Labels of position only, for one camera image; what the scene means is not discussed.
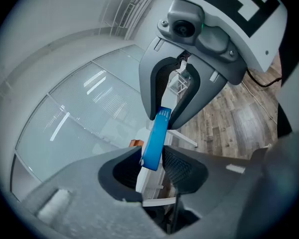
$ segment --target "gray gripper housing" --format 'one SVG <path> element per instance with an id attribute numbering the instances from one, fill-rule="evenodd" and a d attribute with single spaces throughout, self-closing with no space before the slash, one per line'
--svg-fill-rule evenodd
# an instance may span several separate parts
<path id="1" fill-rule="evenodd" d="M 141 194 L 130 184 L 140 169 L 135 162 L 140 155 L 137 146 L 67 165 L 18 205 L 19 217 L 38 238 L 167 238 L 147 215 Z M 176 188 L 175 209 L 178 213 L 190 211 L 196 217 L 192 226 L 172 238 L 197 238 L 200 234 L 235 238 L 244 203 L 261 176 L 263 155 L 253 154 L 246 160 L 164 146 L 162 160 Z M 229 164 L 246 170 L 244 174 L 230 171 L 226 169 Z M 59 191 L 68 192 L 66 201 L 52 203 Z M 47 209 L 43 219 L 40 213 Z"/>
<path id="2" fill-rule="evenodd" d="M 190 85 L 173 110 L 168 129 L 177 129 L 203 109 L 227 81 L 239 84 L 247 65 L 235 45 L 219 27 L 203 25 L 201 7 L 174 0 L 167 19 L 147 48 L 139 66 L 140 90 L 145 111 L 154 120 L 173 70 L 187 59 Z"/>

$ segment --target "white wall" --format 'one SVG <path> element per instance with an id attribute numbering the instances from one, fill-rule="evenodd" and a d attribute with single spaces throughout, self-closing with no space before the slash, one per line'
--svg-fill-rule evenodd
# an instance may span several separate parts
<path id="1" fill-rule="evenodd" d="M 122 15 L 124 13 L 125 8 L 129 4 L 129 2 L 130 2 L 130 0 L 123 0 L 122 1 L 122 5 L 121 5 L 120 11 L 118 13 L 119 16 L 117 16 L 117 18 L 116 18 L 116 23 L 120 22 L 120 19 L 121 19 L 120 15 Z M 111 2 L 109 3 L 109 6 L 107 8 L 106 14 L 104 16 L 104 21 L 106 21 L 107 23 L 112 24 L 112 22 L 114 20 L 114 17 L 115 17 L 115 14 L 116 14 L 116 11 L 117 11 L 120 3 L 121 3 L 121 0 L 111 0 Z M 104 13 L 104 11 L 102 11 L 99 21 L 102 21 L 103 13 Z"/>
<path id="2" fill-rule="evenodd" d="M 107 1 L 20 0 L 0 29 L 0 84 L 25 58 L 50 42 L 100 27 Z"/>
<path id="3" fill-rule="evenodd" d="M 172 0 L 153 0 L 151 9 L 146 18 L 139 26 L 134 42 L 140 48 L 146 50 L 149 44 L 156 37 L 157 23 L 160 19 L 166 18 Z"/>
<path id="4" fill-rule="evenodd" d="M 0 103 L 0 186 L 8 190 L 13 152 L 29 116 L 42 98 L 69 73 L 131 41 L 90 36 L 68 43 L 26 69 Z"/>

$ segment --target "glass wall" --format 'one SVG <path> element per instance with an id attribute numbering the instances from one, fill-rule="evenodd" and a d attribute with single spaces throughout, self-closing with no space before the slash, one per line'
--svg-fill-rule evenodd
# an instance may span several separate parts
<path id="1" fill-rule="evenodd" d="M 41 181 L 76 160 L 128 147 L 147 115 L 139 93 L 136 45 L 91 61 L 38 105 L 16 151 Z"/>

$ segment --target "gray surface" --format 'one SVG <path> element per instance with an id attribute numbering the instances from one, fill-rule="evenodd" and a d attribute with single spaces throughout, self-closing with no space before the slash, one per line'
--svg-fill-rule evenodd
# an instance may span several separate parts
<path id="1" fill-rule="evenodd" d="M 299 210 L 299 132 L 279 138 L 267 151 L 262 178 L 244 207 L 237 237 L 260 238 L 261 233 L 267 232 L 277 221 L 281 221 L 281 226 L 289 224 L 292 218 L 299 227 L 299 218 L 293 216 L 295 210 Z"/>
<path id="2" fill-rule="evenodd" d="M 220 27 L 204 26 L 200 35 L 197 37 L 196 47 L 200 51 L 205 49 L 221 54 L 227 50 L 228 42 L 228 34 L 226 34 Z"/>
<path id="3" fill-rule="evenodd" d="M 193 3 L 184 0 L 174 0 L 167 14 L 167 21 L 169 25 L 168 29 L 172 29 L 173 24 L 178 20 L 185 20 L 192 23 L 195 27 L 194 34 L 190 37 L 184 38 L 178 36 L 173 31 L 169 31 L 169 37 L 175 42 L 194 45 L 197 36 L 200 34 L 201 25 L 204 22 L 203 10 L 201 7 Z"/>
<path id="4" fill-rule="evenodd" d="M 22 202 L 23 205 L 32 214 L 36 214 L 56 189 L 65 189 L 71 194 L 70 204 L 65 212 L 57 216 L 51 226 L 67 237 L 80 239 L 163 237 L 165 233 L 149 218 L 141 203 L 115 200 L 98 181 L 101 166 L 128 150 L 131 148 L 112 151 L 68 165 L 34 190 Z"/>
<path id="5" fill-rule="evenodd" d="M 183 50 L 188 51 L 192 55 L 199 57 L 201 60 L 205 61 L 207 64 L 215 68 L 220 74 L 222 74 L 227 81 L 229 81 L 233 85 L 238 85 L 244 78 L 246 73 L 247 65 L 242 57 L 239 55 L 239 52 L 235 45 L 229 41 L 227 50 L 228 52 L 222 53 L 218 56 L 218 58 L 207 55 L 200 50 L 198 50 L 195 46 L 185 45 L 177 42 L 172 42 L 170 39 L 163 36 L 159 31 L 157 31 L 157 35 L 159 38 L 162 38 L 170 43 L 175 44 Z M 231 57 L 229 55 L 229 51 L 233 50 L 235 52 L 235 56 Z"/>
<path id="6" fill-rule="evenodd" d="M 155 84 L 151 86 L 150 78 L 152 73 L 155 73 L 155 75 L 157 73 L 157 71 L 153 71 L 154 69 L 160 69 L 155 67 L 156 64 L 168 57 L 176 59 L 184 51 L 182 48 L 164 40 L 161 41 L 162 45 L 160 49 L 155 50 L 160 40 L 160 38 L 156 37 L 150 43 L 139 66 L 141 97 L 145 111 L 149 118 L 153 116 L 151 115 L 151 112 L 152 106 L 155 104 L 156 97 Z"/>
<path id="7" fill-rule="evenodd" d="M 197 192 L 180 197 L 184 208 L 193 211 L 200 220 L 169 237 L 234 238 L 244 204 L 261 174 L 265 150 L 259 150 L 260 153 L 256 153 L 252 160 L 248 161 L 172 148 L 204 163 L 210 171 L 207 181 Z M 18 211 L 19 215 L 30 222 L 30 228 L 35 228 L 36 232 L 39 231 L 49 238 L 165 237 L 166 234 L 149 218 L 140 203 L 117 201 L 99 184 L 97 174 L 100 167 L 129 150 L 131 148 L 120 149 L 74 162 L 34 190 L 23 201 L 23 206 L 34 215 L 57 189 L 70 192 L 69 206 L 55 216 L 50 227 L 22 207 Z M 241 175 L 226 170 L 227 164 L 247 168 Z"/>
<path id="8" fill-rule="evenodd" d="M 254 152 L 244 174 L 240 176 L 231 189 L 228 188 L 228 192 L 224 194 L 220 203 L 216 204 L 212 199 L 213 194 L 217 193 L 217 191 L 213 190 L 213 184 L 208 183 L 208 181 L 197 192 L 181 196 L 180 200 L 183 202 L 184 208 L 194 212 L 201 219 L 191 226 L 180 230 L 172 238 L 236 238 L 236 230 L 241 213 L 250 192 L 261 176 L 261 165 L 265 150 L 259 149 Z M 205 162 L 204 156 L 200 156 L 199 152 L 187 150 L 185 154 Z M 218 175 L 213 174 L 212 176 L 214 179 L 217 179 Z M 215 208 L 212 209 L 205 206 L 205 204 L 202 204 L 206 203 L 203 200 L 214 205 Z"/>

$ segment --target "blue object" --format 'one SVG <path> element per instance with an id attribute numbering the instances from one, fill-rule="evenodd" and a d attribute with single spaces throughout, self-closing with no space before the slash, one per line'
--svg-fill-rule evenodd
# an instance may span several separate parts
<path id="1" fill-rule="evenodd" d="M 154 126 L 150 132 L 148 144 L 141 159 L 141 165 L 143 167 L 157 171 L 161 151 L 164 146 L 170 114 L 170 108 L 159 107 Z"/>

